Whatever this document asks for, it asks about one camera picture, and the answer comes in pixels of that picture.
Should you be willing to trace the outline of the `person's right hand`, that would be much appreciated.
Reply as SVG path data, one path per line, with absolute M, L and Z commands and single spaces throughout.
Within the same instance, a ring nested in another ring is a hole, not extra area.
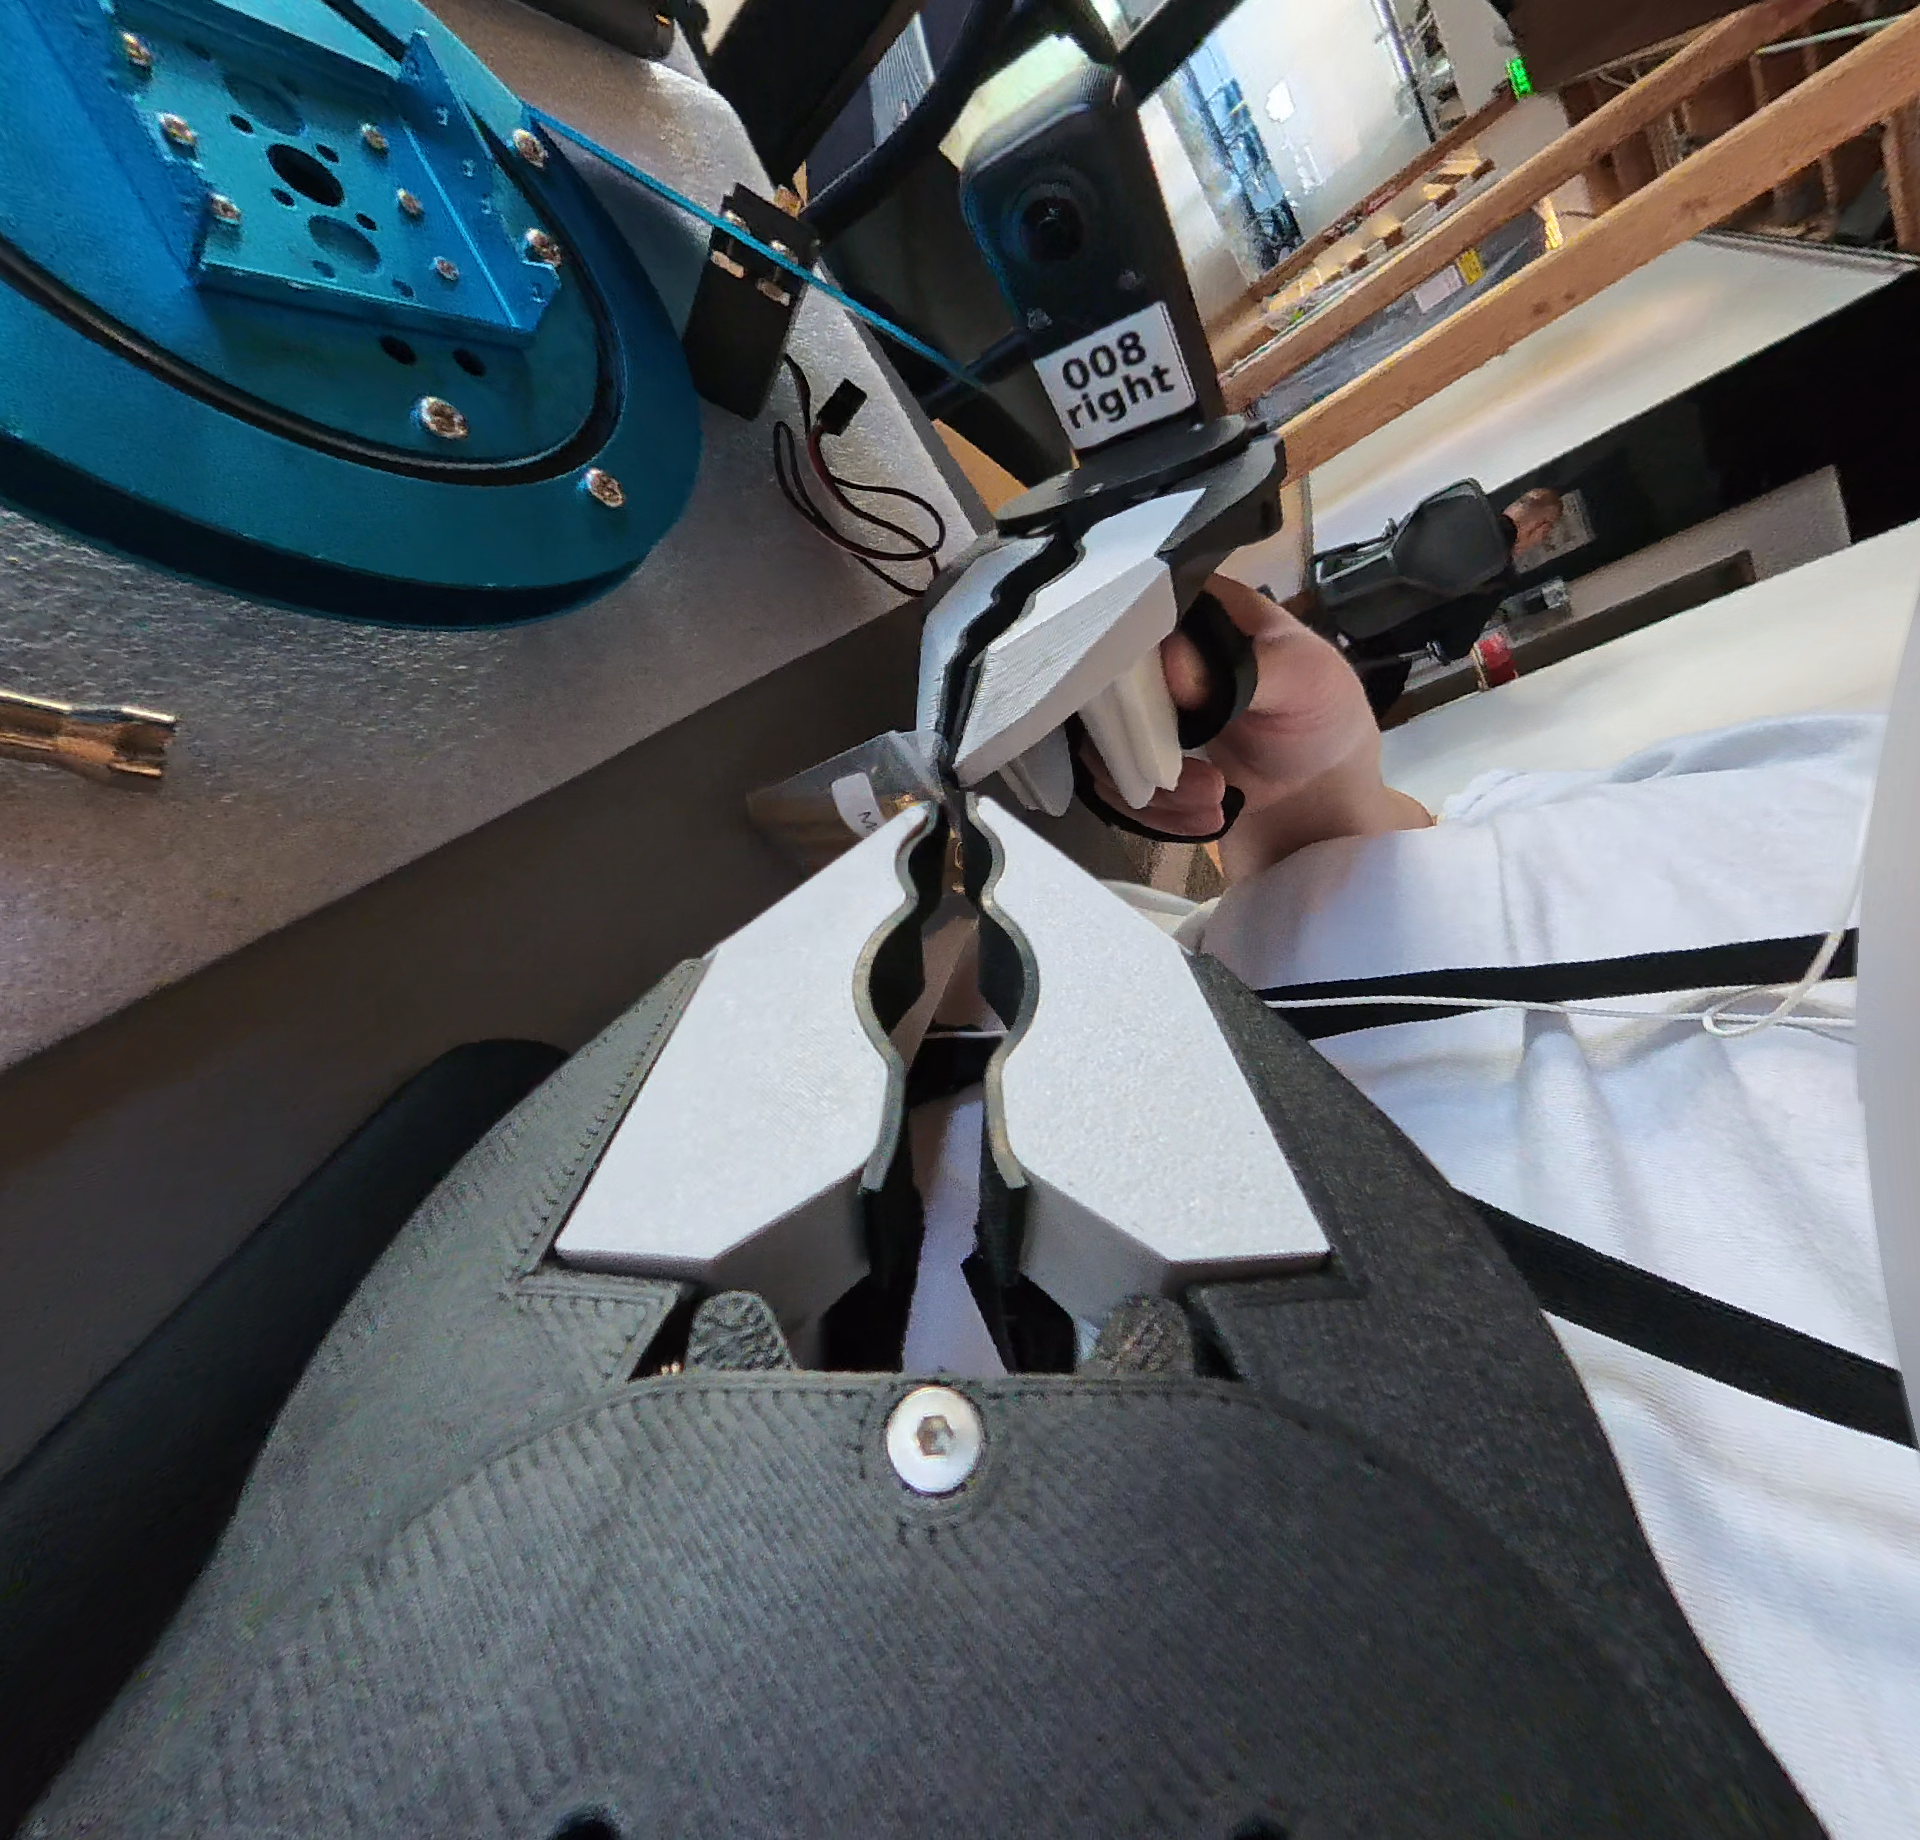
M 1213 575 L 1205 591 L 1253 642 L 1258 686 L 1210 760 L 1125 817 L 1218 842 L 1229 886 L 1292 852 L 1338 837 L 1426 829 L 1426 810 L 1380 768 L 1380 727 L 1336 650 L 1260 591 Z

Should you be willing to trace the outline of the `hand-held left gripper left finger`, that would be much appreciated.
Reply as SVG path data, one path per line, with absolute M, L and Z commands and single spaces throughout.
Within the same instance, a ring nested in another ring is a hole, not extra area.
M 565 1218 L 564 1265 L 757 1291 L 804 1365 L 878 1256 L 862 1216 L 962 953 L 913 804 L 719 942 Z

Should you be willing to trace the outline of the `black office chair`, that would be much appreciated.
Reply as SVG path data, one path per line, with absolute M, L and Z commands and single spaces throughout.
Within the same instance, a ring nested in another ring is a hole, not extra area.
M 1458 660 L 1517 586 L 1512 543 L 1485 488 L 1454 481 L 1380 536 L 1313 555 L 1313 620 L 1353 663 Z

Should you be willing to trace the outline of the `white foam mat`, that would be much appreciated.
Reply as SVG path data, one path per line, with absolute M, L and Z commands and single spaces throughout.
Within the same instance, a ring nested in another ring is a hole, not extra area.
M 732 107 L 517 0 L 420 0 L 533 112 L 709 208 L 768 179 Z M 680 334 L 690 221 L 559 144 Z M 3 689 L 177 718 L 155 791 L 3 760 L 3 1067 L 560 789 L 900 607 L 698 401 L 687 502 L 594 598 L 484 628 L 272 603 L 3 500 Z

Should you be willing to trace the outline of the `blue disc with black servo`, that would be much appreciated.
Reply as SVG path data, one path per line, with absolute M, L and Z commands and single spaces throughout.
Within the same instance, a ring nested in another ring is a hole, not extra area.
M 760 413 L 804 292 L 821 292 L 832 304 L 934 366 L 949 383 L 984 389 L 984 381 L 965 366 L 821 276 L 813 268 L 821 245 L 805 221 L 779 213 L 744 185 L 735 185 L 719 208 L 709 208 L 539 107 L 532 119 L 535 130 L 585 150 L 690 221 L 702 252 L 680 345 L 702 399 L 738 417 Z

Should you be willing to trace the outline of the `silver cross socket wrench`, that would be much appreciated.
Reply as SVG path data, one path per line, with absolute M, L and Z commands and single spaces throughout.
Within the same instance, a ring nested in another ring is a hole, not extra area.
M 151 793 L 177 718 L 125 704 L 82 704 L 1 691 L 1 758 Z

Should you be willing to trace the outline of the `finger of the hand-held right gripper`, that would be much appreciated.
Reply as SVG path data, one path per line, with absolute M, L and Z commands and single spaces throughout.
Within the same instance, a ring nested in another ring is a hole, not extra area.
M 1079 586 L 1032 598 L 1079 564 L 1070 532 L 986 536 L 934 582 L 915 729 L 938 734 L 940 782 L 1073 782 L 1065 719 L 1079 704 Z
M 955 779 L 975 786 L 1079 716 L 1120 796 L 1180 778 L 1179 719 L 1160 644 L 1179 623 L 1160 541 L 1190 497 L 1156 497 L 1102 518 L 1079 557 L 1042 585 L 989 640 L 955 745 Z

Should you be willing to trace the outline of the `black frame table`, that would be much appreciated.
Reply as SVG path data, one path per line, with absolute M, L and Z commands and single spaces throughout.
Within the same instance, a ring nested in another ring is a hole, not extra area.
M 1069 461 L 1042 358 L 1168 304 L 1218 412 L 1139 105 L 1242 0 L 744 0 L 707 55 L 926 413 L 1027 477 Z

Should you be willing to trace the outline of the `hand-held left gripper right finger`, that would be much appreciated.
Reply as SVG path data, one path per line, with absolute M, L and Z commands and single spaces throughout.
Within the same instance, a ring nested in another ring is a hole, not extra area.
M 1009 810 L 968 804 L 984 1071 L 963 1277 L 1003 1369 L 1070 1369 L 1127 1297 L 1317 1274 L 1333 1247 L 1190 957 Z

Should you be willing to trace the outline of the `person's white shirt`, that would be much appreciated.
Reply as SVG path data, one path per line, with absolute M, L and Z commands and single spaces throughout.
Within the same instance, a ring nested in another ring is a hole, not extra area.
M 1609 771 L 1494 771 L 1440 822 L 1310 844 L 1193 937 L 1253 989 L 1824 937 L 1882 716 L 1741 723 Z M 1322 1040 L 1465 1194 L 1893 1360 L 1855 1048 L 1473 1012 Z M 1915 1453 L 1559 1326 L 1697 1637 L 1835 1835 L 1915 1835 Z

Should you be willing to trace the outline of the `blue round metal base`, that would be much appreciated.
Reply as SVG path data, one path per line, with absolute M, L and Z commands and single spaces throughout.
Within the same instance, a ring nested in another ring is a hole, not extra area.
M 581 603 L 684 510 L 674 324 L 420 0 L 3 0 L 3 500 L 408 628 Z

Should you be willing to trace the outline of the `clear bag of brass standoffs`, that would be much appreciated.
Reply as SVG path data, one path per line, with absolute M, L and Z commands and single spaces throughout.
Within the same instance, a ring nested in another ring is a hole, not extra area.
M 889 731 L 747 795 L 757 832 L 796 868 L 821 869 L 917 804 L 942 804 L 938 734 Z

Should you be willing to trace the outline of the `wooden rack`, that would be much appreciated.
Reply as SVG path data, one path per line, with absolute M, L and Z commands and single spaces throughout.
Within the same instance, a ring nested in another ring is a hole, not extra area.
M 1252 347 L 1222 370 L 1229 412 L 1248 412 L 1364 319 L 1475 247 L 1523 208 L 1580 178 L 1647 124 L 1709 82 L 1785 42 L 1826 6 L 1845 0 L 1759 0 L 1698 27 L 1662 64 L 1616 92 L 1548 147 L 1499 174 L 1481 194 L 1452 208 L 1417 239 L 1390 250 L 1352 290 L 1297 327 Z M 1835 147 L 1883 126 L 1883 165 L 1895 166 L 1895 128 L 1915 109 L 1917 25 L 1909 6 L 1865 32 L 1858 47 L 1757 103 L 1677 165 L 1623 190 L 1597 218 L 1494 292 L 1423 332 L 1373 369 L 1284 425 L 1292 477 L 1322 462 L 1433 395 L 1473 373 L 1557 316 L 1569 314 L 1631 273 L 1738 214 L 1754 196 L 1820 165 Z

